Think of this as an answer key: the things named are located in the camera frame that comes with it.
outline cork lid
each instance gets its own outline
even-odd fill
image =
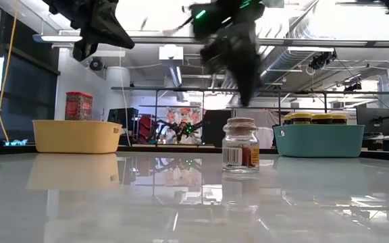
[[[225,132],[250,132],[256,131],[255,120],[247,117],[235,117],[228,119],[228,123],[223,127]]]
[[[234,117],[228,119],[228,124],[235,124],[235,123],[255,123],[255,120],[253,118],[247,118],[247,117]]]

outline jar label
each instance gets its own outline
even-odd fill
[[[68,101],[66,103],[67,115],[76,115],[77,111],[78,111],[78,103],[76,101]]]
[[[252,146],[251,147],[251,165],[259,164],[259,147]]]
[[[222,156],[226,165],[242,165],[242,148],[223,148]]]
[[[223,163],[229,166],[255,167],[259,164],[259,146],[224,147]]]

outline jar with yellow lid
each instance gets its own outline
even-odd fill
[[[292,124],[292,116],[291,115],[285,115],[284,116],[284,125],[290,125]]]
[[[310,124],[311,114],[310,113],[293,113],[292,124]]]
[[[256,137],[255,120],[230,118],[223,131],[226,133],[222,142],[223,170],[245,174],[259,172],[259,139]]]
[[[332,124],[332,114],[314,114],[311,116],[312,124]]]
[[[348,116],[345,114],[333,114],[332,123],[338,125],[346,125],[348,123]]]

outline security camera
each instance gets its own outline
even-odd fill
[[[89,63],[89,68],[92,71],[101,71],[104,66],[105,65],[101,61],[101,57],[93,57],[93,60]]]

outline spotlight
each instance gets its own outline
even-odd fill
[[[337,58],[336,50],[333,51],[324,51],[319,55],[313,57],[313,61],[309,64],[309,67],[314,70],[319,70],[326,65],[330,64],[333,60]]]
[[[104,67],[104,63],[101,61],[101,57],[93,57],[93,60],[89,63],[89,68],[92,71],[101,71]]]
[[[355,84],[345,87],[344,91],[355,91],[355,90],[362,90],[362,89],[363,87],[361,86],[361,83],[357,82]]]

